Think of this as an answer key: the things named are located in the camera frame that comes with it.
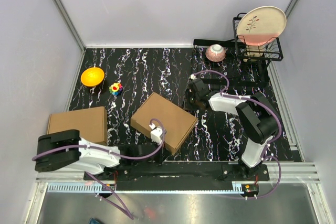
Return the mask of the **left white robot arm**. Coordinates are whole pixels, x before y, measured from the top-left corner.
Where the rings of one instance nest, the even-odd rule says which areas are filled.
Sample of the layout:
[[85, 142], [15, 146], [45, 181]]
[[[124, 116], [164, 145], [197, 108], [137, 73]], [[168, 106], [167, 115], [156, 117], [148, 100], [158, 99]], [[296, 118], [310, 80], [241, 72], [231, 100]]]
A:
[[103, 180], [113, 169], [154, 160], [161, 161], [166, 130], [155, 127], [150, 132], [149, 146], [103, 146], [85, 140], [78, 130], [46, 134], [38, 138], [37, 154], [32, 158], [35, 171], [53, 172], [61, 169], [79, 170]]

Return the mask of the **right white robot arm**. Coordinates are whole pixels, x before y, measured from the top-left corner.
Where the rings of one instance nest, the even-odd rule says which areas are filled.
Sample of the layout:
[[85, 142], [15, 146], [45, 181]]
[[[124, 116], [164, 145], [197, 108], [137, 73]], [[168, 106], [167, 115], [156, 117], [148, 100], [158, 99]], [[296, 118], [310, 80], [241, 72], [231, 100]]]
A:
[[247, 144], [238, 167], [239, 176], [250, 180], [264, 160], [266, 146], [281, 135], [282, 127], [276, 110], [262, 93], [237, 96], [211, 91], [202, 79], [191, 75], [188, 83], [187, 108], [212, 110], [239, 117], [247, 135]]

